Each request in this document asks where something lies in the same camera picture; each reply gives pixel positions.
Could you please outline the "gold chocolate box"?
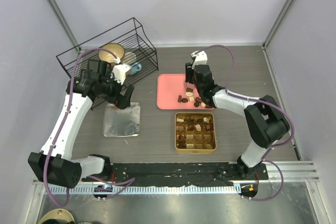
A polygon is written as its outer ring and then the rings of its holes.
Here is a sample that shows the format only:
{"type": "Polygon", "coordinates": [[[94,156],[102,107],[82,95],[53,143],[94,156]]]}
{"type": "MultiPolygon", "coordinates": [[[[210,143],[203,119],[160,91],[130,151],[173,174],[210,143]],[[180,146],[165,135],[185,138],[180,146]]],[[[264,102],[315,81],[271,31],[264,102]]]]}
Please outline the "gold chocolate box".
{"type": "Polygon", "coordinates": [[[177,113],[174,135],[175,149],[181,154],[211,154],[217,148],[212,113],[177,113]]]}

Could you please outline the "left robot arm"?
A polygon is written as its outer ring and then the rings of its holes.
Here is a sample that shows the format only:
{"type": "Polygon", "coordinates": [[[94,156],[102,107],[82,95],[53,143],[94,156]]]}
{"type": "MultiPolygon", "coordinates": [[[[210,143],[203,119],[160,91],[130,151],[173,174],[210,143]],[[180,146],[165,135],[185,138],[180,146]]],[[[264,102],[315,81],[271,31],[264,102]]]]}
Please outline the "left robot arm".
{"type": "Polygon", "coordinates": [[[105,182],[112,174],[110,158],[91,154],[72,159],[72,149],[82,122],[97,97],[119,109],[130,106],[134,90],[129,85],[121,93],[123,83],[132,68],[126,63],[111,66],[100,60],[89,60],[87,69],[68,82],[65,104],[57,123],[38,153],[30,153],[28,164],[40,182],[65,188],[75,188],[81,179],[94,175],[105,182]]]}

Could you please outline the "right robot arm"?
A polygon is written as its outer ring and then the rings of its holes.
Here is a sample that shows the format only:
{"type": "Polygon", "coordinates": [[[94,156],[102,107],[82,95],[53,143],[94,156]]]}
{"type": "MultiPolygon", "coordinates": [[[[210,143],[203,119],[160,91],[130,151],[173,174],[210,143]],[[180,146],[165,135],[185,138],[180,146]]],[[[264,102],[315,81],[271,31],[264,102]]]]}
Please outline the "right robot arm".
{"type": "Polygon", "coordinates": [[[214,82],[207,64],[185,64],[185,82],[195,86],[201,100],[208,106],[224,109],[246,119],[251,142],[237,159],[237,173],[242,179],[250,179],[273,147],[285,134],[295,132],[293,121],[272,96],[248,97],[230,92],[214,82]]]}

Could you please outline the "metal tongs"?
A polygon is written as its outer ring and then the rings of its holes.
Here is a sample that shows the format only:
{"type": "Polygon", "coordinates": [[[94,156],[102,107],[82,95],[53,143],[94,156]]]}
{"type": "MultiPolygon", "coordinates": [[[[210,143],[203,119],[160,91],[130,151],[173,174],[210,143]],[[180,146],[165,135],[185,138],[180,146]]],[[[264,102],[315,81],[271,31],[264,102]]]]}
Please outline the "metal tongs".
{"type": "Polygon", "coordinates": [[[185,88],[185,90],[186,90],[186,92],[192,92],[193,91],[193,85],[192,84],[190,84],[189,82],[185,82],[184,83],[184,88],[185,88]]]}

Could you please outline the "pink tray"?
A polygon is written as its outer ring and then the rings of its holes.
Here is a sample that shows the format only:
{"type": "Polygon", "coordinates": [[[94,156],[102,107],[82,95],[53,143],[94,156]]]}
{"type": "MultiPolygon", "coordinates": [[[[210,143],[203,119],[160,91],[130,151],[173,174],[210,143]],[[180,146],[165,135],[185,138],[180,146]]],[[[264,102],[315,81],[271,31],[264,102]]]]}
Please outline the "pink tray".
{"type": "Polygon", "coordinates": [[[206,106],[194,106],[185,95],[185,74],[161,74],[158,77],[156,104],[161,110],[212,110],[206,106]]]}

